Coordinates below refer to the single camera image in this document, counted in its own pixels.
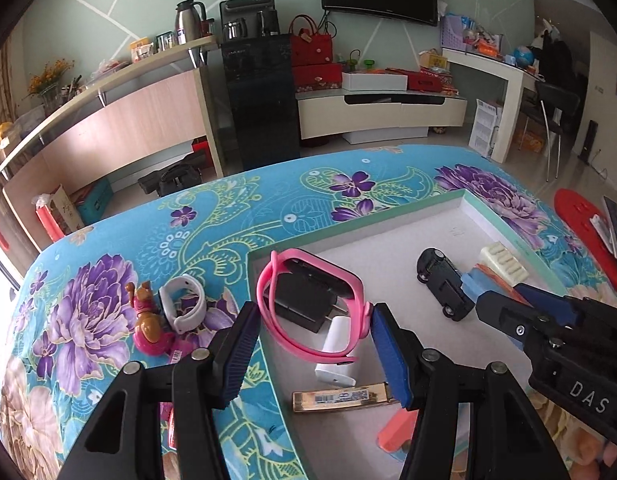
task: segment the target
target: white tray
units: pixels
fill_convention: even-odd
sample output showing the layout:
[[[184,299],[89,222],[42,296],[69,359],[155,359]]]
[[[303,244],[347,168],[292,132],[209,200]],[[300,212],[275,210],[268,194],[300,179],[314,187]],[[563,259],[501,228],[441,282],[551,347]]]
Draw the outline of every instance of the white tray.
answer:
[[[255,283],[269,261],[270,251],[289,247],[310,253],[354,272],[364,283],[368,301],[384,301],[402,328],[413,330],[425,348],[436,348],[458,364],[485,367],[506,362],[523,387],[528,386],[530,361],[507,336],[480,322],[473,310],[461,322],[445,317],[428,288],[416,278],[422,251],[442,250],[461,272],[478,261],[480,250],[502,242],[526,267],[526,283],[564,295],[559,279],[517,234],[490,208],[460,190],[343,222],[301,235],[249,254],[251,297]],[[328,322],[313,334],[281,320],[287,332],[321,349]],[[329,388],[315,377],[315,365],[285,352],[262,329],[262,346],[285,422],[304,469],[316,480],[397,479],[402,462],[377,447],[378,432],[400,408],[399,404],[348,412],[293,414],[291,394]],[[357,384],[379,383],[384,372],[370,338],[360,344]],[[456,452],[466,449],[468,410],[460,410]]]

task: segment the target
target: screw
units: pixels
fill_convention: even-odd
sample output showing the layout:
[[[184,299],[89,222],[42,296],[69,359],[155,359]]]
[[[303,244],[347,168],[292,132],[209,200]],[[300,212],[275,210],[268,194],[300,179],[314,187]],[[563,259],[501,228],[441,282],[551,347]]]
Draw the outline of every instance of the screw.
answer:
[[[434,348],[427,348],[421,353],[421,357],[429,363],[434,363],[439,359],[439,352]]]
[[[559,339],[558,337],[550,338],[548,340],[548,343],[551,346],[551,348],[554,348],[554,349],[561,348],[563,346],[563,341]]]
[[[504,375],[508,371],[508,366],[501,361],[495,361],[494,363],[491,363],[491,370],[497,375]]]
[[[140,368],[140,363],[138,363],[137,361],[130,361],[124,365],[124,368],[122,368],[122,370],[127,375],[133,375],[139,372]]]
[[[195,361],[204,361],[204,359],[206,359],[209,355],[210,355],[210,352],[208,351],[208,349],[196,348],[192,351],[191,357]]]

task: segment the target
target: blue floral bedsheet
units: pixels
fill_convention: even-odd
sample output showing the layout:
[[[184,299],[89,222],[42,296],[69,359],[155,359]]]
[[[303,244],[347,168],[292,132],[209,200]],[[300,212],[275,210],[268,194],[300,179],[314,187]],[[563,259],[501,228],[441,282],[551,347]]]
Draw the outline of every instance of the blue floral bedsheet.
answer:
[[[302,158],[222,178],[137,207],[46,249],[26,275],[12,323],[0,434],[29,479],[53,480],[122,365],[165,364],[136,350],[127,282],[153,290],[188,272],[212,298],[188,339],[206,346],[248,300],[246,254],[275,241],[447,190],[469,189],[497,212],[575,296],[617,303],[604,274],[545,204],[474,152],[374,148]],[[216,412],[234,479],[301,479],[259,345],[239,397]],[[163,439],[164,470],[178,478]]]

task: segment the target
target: white watch band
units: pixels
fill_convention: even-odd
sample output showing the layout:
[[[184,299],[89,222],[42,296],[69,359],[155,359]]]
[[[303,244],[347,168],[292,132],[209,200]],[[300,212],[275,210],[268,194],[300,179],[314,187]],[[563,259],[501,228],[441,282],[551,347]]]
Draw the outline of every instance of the white watch band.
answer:
[[[183,316],[177,316],[175,305],[173,304],[173,294],[178,290],[187,288],[199,296],[197,304]],[[162,307],[166,319],[173,330],[178,334],[183,334],[189,330],[196,329],[206,316],[206,295],[202,284],[190,274],[183,274],[168,280],[164,286],[159,288],[159,298],[162,300]]]

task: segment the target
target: brown toy dog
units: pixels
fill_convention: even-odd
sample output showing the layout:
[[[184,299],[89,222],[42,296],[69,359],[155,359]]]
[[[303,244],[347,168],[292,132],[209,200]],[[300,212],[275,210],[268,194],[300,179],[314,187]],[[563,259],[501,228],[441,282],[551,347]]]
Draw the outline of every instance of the brown toy dog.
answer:
[[[130,296],[130,304],[138,314],[135,329],[139,328],[150,343],[157,343],[162,337],[162,324],[155,313],[156,304],[150,282],[143,282],[137,290],[134,283],[127,283],[125,288]]]

